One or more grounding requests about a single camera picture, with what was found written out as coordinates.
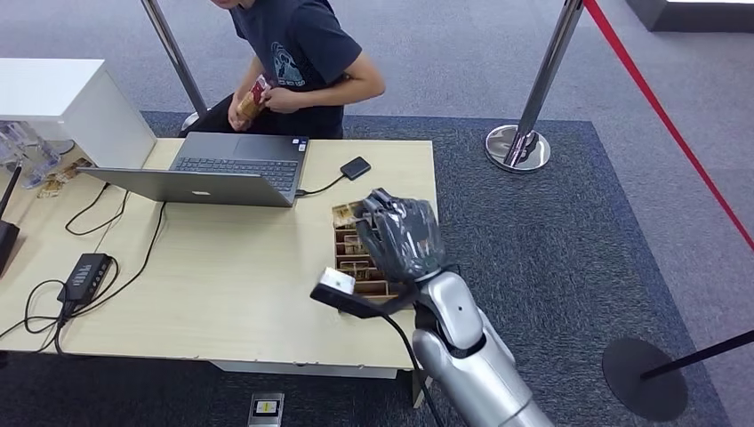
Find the person's left hand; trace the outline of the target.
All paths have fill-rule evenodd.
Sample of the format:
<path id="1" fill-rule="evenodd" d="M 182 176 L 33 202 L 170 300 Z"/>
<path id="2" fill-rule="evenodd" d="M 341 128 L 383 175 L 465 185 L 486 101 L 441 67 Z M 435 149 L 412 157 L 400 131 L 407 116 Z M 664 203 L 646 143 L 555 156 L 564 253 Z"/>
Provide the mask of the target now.
<path id="1" fill-rule="evenodd" d="M 284 87 L 266 90 L 262 95 L 262 100 L 267 109 L 280 114 L 292 114 L 306 107 L 303 93 L 293 92 Z"/>

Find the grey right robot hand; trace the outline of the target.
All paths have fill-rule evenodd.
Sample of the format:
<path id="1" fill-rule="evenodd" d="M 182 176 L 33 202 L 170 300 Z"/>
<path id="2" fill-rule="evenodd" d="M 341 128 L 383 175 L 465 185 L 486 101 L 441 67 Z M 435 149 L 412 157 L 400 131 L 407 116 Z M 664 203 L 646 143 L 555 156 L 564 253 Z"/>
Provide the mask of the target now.
<path id="1" fill-rule="evenodd" d="M 391 282 L 421 282 L 446 266 L 446 250 L 427 200 L 374 189 L 357 203 L 356 228 L 376 267 Z"/>

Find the person's right hand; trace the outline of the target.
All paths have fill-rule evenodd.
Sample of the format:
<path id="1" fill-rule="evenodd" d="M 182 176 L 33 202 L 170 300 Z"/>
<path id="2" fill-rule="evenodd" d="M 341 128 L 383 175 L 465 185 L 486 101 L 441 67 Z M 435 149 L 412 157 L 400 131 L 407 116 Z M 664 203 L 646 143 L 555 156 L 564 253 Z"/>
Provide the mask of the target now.
<path id="1" fill-rule="evenodd" d="M 239 112 L 238 105 L 240 103 L 240 100 L 235 94 L 231 94 L 229 100 L 230 104 L 228 109 L 228 121 L 231 128 L 235 132 L 247 131 L 251 126 L 252 120 Z"/>

